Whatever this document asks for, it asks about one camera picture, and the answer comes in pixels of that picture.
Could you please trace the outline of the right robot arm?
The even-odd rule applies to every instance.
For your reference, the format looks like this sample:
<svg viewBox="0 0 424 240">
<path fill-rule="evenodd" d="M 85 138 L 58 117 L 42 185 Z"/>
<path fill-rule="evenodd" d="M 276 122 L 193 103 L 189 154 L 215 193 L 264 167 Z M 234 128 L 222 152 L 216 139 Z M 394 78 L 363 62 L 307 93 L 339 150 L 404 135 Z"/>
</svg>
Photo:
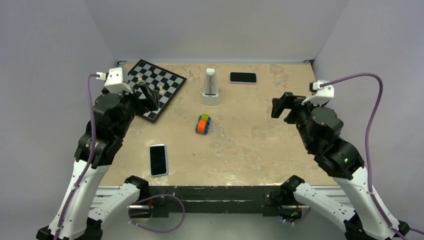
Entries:
<svg viewBox="0 0 424 240">
<path fill-rule="evenodd" d="M 279 204 L 305 204 L 344 232 L 348 240 L 391 240 L 405 237 L 410 226 L 396 219 L 368 183 L 368 171 L 357 148 L 340 137 L 343 121 L 325 106 L 313 106 L 304 96 L 285 92 L 272 100 L 272 118 L 296 126 L 308 154 L 344 191 L 346 206 L 293 175 L 280 187 Z"/>
</svg>

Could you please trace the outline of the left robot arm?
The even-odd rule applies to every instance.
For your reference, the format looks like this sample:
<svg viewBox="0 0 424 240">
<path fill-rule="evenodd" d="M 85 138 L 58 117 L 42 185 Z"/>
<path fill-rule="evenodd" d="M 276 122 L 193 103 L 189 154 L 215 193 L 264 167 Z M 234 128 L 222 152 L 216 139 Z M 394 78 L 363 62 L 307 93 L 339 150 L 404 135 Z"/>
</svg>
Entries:
<svg viewBox="0 0 424 240">
<path fill-rule="evenodd" d="M 148 201 L 148 182 L 132 175 L 105 202 L 92 207 L 130 124 L 136 116 L 158 108 L 158 90 L 146 85 L 136 85 L 131 92 L 105 89 L 89 103 L 90 121 L 78 141 L 70 183 L 53 221 L 38 230 L 38 240 L 99 240 L 116 214 L 134 202 Z"/>
</svg>

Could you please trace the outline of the black phone pink case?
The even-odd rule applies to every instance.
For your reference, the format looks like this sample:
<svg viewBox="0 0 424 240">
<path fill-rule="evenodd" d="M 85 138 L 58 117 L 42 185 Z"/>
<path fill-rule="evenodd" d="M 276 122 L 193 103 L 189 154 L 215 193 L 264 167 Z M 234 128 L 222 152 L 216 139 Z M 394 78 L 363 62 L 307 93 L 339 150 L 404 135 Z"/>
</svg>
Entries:
<svg viewBox="0 0 424 240">
<path fill-rule="evenodd" d="M 230 72 L 229 82 L 232 84 L 257 84 L 257 75 L 254 72 Z"/>
</svg>

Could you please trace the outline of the black white chessboard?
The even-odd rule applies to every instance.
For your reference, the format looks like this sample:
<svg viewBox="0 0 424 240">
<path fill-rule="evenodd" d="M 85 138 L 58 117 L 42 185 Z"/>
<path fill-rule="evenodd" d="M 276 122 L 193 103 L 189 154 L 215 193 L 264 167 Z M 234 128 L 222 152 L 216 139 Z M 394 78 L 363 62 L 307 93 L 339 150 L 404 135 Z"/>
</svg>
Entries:
<svg viewBox="0 0 424 240">
<path fill-rule="evenodd" d="M 164 94 L 159 95 L 159 109 L 141 115 L 142 118 L 155 123 L 183 87 L 187 78 L 141 59 L 128 71 L 127 75 L 128 84 L 133 92 L 137 92 L 138 75 L 151 89 L 163 87 L 165 90 Z"/>
</svg>

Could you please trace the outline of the white metronome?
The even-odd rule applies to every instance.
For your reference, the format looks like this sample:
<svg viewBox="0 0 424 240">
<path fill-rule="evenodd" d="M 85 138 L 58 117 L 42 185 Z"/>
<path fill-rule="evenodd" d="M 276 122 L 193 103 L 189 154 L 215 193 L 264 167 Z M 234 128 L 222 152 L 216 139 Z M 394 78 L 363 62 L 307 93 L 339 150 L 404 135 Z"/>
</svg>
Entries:
<svg viewBox="0 0 424 240">
<path fill-rule="evenodd" d="M 207 106 L 217 106 L 220 104 L 219 83 L 214 68 L 207 68 L 201 93 L 201 103 Z"/>
</svg>

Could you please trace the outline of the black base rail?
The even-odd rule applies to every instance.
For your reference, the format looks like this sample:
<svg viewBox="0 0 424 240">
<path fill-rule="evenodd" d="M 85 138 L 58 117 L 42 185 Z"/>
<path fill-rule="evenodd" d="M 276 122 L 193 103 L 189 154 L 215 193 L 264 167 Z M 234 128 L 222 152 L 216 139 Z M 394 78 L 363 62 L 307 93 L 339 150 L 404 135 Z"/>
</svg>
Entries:
<svg viewBox="0 0 424 240">
<path fill-rule="evenodd" d="M 167 218 L 171 213 L 261 214 L 264 217 L 301 216 L 303 205 L 282 192 L 280 186 L 150 186 L 143 198 L 132 204 L 133 218 Z"/>
</svg>

